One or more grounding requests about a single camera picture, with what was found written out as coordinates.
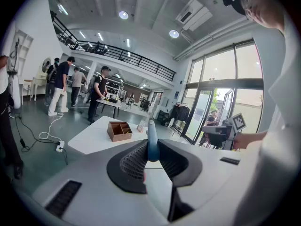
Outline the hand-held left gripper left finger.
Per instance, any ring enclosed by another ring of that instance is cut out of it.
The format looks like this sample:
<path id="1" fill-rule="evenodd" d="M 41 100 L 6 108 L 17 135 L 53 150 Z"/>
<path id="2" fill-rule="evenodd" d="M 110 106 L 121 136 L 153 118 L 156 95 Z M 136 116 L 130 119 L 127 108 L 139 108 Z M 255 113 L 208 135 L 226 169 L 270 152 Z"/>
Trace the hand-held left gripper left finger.
<path id="1" fill-rule="evenodd" d="M 107 174 L 121 190 L 146 194 L 144 169 L 147 161 L 147 140 L 135 141 L 133 146 L 119 152 L 108 161 Z"/>

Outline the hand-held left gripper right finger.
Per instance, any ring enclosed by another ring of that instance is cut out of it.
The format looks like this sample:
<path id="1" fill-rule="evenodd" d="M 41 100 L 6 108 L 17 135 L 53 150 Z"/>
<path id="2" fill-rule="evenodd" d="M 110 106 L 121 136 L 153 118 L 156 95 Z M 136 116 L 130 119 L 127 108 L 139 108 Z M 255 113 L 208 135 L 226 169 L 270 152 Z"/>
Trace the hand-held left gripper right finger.
<path id="1" fill-rule="evenodd" d="M 173 187 L 192 185 L 202 172 L 202 162 L 194 154 L 186 151 L 187 144 L 173 140 L 158 140 L 159 161 L 172 181 Z"/>

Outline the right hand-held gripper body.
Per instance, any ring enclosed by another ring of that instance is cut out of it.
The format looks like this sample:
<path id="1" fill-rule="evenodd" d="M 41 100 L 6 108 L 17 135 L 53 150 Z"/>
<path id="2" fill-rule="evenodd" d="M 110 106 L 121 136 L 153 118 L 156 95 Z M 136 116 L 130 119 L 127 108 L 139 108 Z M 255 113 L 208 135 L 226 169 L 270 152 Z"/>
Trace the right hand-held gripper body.
<path id="1" fill-rule="evenodd" d="M 212 149 L 232 150 L 237 133 L 245 127 L 242 113 L 228 118 L 221 126 L 203 126 L 206 147 L 209 145 Z"/>

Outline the brown wooden organizer box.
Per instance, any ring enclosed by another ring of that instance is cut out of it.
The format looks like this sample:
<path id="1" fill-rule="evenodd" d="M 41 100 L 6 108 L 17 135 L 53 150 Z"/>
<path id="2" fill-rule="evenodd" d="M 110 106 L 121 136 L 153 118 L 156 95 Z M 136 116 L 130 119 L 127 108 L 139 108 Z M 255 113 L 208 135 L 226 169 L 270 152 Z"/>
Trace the brown wooden organizer box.
<path id="1" fill-rule="evenodd" d="M 132 138 L 132 130 L 127 122 L 110 121 L 108 123 L 107 133 L 112 142 L 129 140 Z"/>

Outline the person's right forearm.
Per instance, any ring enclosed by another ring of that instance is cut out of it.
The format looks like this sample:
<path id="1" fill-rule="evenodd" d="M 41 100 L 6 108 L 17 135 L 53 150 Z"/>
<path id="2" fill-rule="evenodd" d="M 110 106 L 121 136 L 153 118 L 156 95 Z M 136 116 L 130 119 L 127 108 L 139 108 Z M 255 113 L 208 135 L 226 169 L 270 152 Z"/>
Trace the person's right forearm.
<path id="1" fill-rule="evenodd" d="M 266 134 L 267 131 L 260 133 L 238 132 L 233 141 L 233 149 L 246 149 L 250 143 L 263 140 Z"/>

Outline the white storage shelving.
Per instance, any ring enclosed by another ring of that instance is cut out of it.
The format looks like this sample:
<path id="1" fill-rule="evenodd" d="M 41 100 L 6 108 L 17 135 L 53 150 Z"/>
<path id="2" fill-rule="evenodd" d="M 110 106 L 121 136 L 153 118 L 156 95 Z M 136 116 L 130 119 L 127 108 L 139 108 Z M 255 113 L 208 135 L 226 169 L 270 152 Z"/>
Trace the white storage shelving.
<path id="1" fill-rule="evenodd" d="M 106 77 L 106 88 L 109 98 L 120 100 L 123 97 L 124 82 L 122 79 Z"/>

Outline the glass entrance door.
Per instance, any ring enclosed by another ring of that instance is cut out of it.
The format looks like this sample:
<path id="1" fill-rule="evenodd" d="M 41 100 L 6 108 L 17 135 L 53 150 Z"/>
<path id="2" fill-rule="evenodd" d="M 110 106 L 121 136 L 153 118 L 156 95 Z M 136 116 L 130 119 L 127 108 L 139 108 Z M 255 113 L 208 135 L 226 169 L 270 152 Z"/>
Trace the glass entrance door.
<path id="1" fill-rule="evenodd" d="M 190 106 L 188 122 L 183 129 L 184 137 L 193 145 L 202 140 L 202 126 L 205 126 L 210 116 L 214 117 L 217 126 L 221 126 L 230 116 L 234 89 L 210 89 L 196 92 L 192 98 L 192 90 L 187 91 L 187 103 Z"/>

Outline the person's white shirt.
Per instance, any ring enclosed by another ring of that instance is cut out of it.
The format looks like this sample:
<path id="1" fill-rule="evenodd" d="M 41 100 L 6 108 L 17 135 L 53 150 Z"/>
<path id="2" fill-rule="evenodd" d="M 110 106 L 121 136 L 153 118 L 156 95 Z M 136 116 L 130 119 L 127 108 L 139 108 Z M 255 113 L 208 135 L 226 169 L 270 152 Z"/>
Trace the person's white shirt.
<path id="1" fill-rule="evenodd" d="M 255 226 L 279 206 L 301 172 L 301 37 L 284 14 L 285 59 L 269 89 L 276 103 L 259 158 L 234 226 Z"/>

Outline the clothes rack with dark clothes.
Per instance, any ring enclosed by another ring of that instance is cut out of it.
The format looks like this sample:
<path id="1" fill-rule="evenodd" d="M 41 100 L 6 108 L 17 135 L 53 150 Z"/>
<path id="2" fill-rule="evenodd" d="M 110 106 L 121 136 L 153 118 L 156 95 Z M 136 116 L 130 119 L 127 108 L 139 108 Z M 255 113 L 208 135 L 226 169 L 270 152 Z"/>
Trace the clothes rack with dark clothes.
<path id="1" fill-rule="evenodd" d="M 169 114 L 168 124 L 170 124 L 172 119 L 174 119 L 174 121 L 187 122 L 189 114 L 190 108 L 187 103 L 176 103 Z"/>

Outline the white table with black legs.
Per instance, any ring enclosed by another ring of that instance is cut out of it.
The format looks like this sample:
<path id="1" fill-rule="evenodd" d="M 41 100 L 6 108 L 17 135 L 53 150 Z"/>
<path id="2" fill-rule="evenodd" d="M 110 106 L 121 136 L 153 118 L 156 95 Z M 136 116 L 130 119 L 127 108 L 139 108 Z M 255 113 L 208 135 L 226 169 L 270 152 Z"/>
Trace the white table with black legs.
<path id="1" fill-rule="evenodd" d="M 97 102 L 97 105 L 99 105 L 99 104 L 102 105 L 101 113 L 103 113 L 105 107 L 112 107 L 113 108 L 113 116 L 112 117 L 115 119 L 116 114 L 117 114 L 117 116 L 119 116 L 119 109 L 121 107 L 120 101 L 112 102 L 112 101 L 98 99 L 98 100 L 96 100 L 96 102 Z"/>

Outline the black balcony railing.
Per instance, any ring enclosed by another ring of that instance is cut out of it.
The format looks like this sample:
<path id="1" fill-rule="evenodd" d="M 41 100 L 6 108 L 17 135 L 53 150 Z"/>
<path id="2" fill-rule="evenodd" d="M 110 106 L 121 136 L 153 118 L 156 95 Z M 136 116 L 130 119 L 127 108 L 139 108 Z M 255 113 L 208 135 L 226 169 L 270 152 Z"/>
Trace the black balcony railing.
<path id="1" fill-rule="evenodd" d="M 166 66 L 123 48 L 106 45 L 100 42 L 78 40 L 75 35 L 57 18 L 56 13 L 51 11 L 50 15 L 58 40 L 71 50 L 85 51 L 117 59 L 156 74 L 168 81 L 173 81 L 176 72 Z"/>

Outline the white dressing table with mirror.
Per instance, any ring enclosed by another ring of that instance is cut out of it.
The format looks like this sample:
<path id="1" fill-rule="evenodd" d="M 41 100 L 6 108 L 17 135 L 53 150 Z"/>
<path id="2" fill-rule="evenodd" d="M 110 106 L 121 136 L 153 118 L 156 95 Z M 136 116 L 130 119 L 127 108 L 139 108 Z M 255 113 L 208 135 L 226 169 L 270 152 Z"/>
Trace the white dressing table with mirror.
<path id="1" fill-rule="evenodd" d="M 31 98 L 36 101 L 37 99 L 37 89 L 38 87 L 46 86 L 47 80 L 47 70 L 51 65 L 51 59 L 48 57 L 39 66 L 36 76 L 33 77 L 31 83 Z"/>

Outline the white ceiling air conditioner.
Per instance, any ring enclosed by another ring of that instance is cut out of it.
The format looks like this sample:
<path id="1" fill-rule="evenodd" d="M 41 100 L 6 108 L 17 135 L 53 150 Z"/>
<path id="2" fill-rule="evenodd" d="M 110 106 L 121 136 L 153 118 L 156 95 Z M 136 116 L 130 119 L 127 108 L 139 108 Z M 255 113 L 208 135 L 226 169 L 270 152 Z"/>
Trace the white ceiling air conditioner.
<path id="1" fill-rule="evenodd" d="M 190 0 L 178 14 L 176 21 L 182 24 L 183 30 L 193 32 L 212 17 L 209 9 L 198 0 Z"/>

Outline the white standing device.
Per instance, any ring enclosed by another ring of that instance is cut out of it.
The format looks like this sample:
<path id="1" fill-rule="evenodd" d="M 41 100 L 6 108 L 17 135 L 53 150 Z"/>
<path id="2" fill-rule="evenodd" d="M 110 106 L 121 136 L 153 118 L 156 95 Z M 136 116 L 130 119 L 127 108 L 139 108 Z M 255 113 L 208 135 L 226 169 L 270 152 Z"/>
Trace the white standing device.
<path id="1" fill-rule="evenodd" d="M 19 109 L 21 107 L 21 97 L 20 97 L 20 89 L 19 89 L 19 78 L 18 78 L 18 70 L 19 70 L 19 56 L 18 56 L 18 48 L 19 48 L 19 37 L 16 39 L 13 51 L 9 54 L 8 58 L 8 85 L 9 85 L 9 93 L 11 95 L 13 101 L 13 108 Z"/>

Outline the white wall shelf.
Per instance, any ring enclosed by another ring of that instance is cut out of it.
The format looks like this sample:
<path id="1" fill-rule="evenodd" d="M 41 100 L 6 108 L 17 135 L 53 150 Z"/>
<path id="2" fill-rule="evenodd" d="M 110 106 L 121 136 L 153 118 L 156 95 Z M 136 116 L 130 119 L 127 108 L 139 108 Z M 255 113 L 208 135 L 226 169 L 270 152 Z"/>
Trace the white wall shelf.
<path id="1" fill-rule="evenodd" d="M 31 48 L 33 37 L 24 33 L 21 30 L 16 32 L 15 38 L 19 39 L 18 49 L 17 49 L 17 64 L 18 64 L 18 76 L 21 77 L 24 70 L 25 61 L 28 52 Z"/>

